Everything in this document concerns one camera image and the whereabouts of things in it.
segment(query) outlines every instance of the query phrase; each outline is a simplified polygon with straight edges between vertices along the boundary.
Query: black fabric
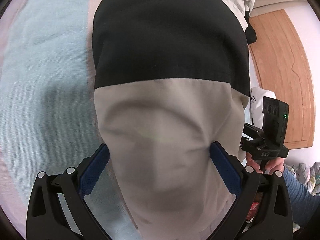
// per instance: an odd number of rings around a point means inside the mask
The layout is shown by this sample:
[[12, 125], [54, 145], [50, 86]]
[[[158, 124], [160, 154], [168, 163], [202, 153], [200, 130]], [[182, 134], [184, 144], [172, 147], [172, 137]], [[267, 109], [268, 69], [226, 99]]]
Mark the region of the black fabric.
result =
[[245, 37], [247, 38], [247, 43], [251, 44], [257, 41], [257, 34], [249, 22], [249, 13], [250, 13], [249, 11], [245, 11], [244, 13], [244, 18], [248, 24], [248, 27], [245, 29]]
[[102, 0], [93, 21], [95, 88], [195, 78], [249, 96], [245, 34], [221, 0]]
[[299, 229], [299, 231], [293, 234], [293, 240], [319, 240], [320, 239], [320, 206], [316, 209], [309, 223], [305, 228]]

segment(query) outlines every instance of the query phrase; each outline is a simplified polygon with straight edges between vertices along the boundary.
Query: wooden headboard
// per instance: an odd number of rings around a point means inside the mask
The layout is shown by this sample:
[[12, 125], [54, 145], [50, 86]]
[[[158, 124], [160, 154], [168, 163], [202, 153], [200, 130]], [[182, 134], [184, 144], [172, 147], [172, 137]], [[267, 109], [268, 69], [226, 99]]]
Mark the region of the wooden headboard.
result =
[[311, 147], [315, 99], [311, 71], [300, 38], [284, 10], [250, 18], [257, 42], [249, 46], [260, 87], [289, 104], [285, 146]]

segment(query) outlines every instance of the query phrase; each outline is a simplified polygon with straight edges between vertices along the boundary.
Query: black and beige cloth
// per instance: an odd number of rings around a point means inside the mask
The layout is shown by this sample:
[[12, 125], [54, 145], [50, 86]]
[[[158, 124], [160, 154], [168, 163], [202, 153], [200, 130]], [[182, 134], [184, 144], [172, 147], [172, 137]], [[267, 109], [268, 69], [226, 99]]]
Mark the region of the black and beige cloth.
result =
[[221, 0], [102, 0], [92, 48], [99, 131], [134, 223], [145, 239], [206, 239], [235, 199], [209, 146], [244, 159], [239, 21]]

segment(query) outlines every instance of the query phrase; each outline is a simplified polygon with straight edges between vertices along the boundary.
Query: bed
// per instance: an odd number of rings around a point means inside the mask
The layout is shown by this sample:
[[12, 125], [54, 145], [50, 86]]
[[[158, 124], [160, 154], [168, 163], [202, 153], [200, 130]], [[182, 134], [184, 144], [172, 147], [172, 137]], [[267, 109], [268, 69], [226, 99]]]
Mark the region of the bed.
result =
[[[36, 174], [40, 170], [57, 174], [76, 166], [102, 142], [93, 104], [91, 48], [93, 16], [100, 1], [12, 0], [0, 19], [1, 220], [4, 226], [8, 221], [13, 225], [17, 237], [26, 238]], [[251, 87], [269, 89], [265, 82], [270, 77], [262, 75], [257, 64], [261, 48], [250, 49]], [[276, 95], [288, 101], [286, 95]], [[250, 122], [249, 106], [245, 117]], [[310, 145], [312, 132], [308, 135]], [[85, 200], [108, 234], [113, 239], [140, 239], [111, 163], [96, 188]], [[65, 200], [60, 200], [71, 228], [79, 233]]]

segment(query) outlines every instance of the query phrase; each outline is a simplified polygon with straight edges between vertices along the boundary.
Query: person's arm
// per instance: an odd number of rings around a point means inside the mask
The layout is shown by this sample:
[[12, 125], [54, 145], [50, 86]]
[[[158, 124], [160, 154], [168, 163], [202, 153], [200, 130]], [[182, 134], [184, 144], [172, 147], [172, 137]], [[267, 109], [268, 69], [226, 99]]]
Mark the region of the person's arm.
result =
[[305, 227], [320, 205], [320, 196], [312, 196], [287, 168], [284, 168], [283, 176], [289, 192], [293, 221]]

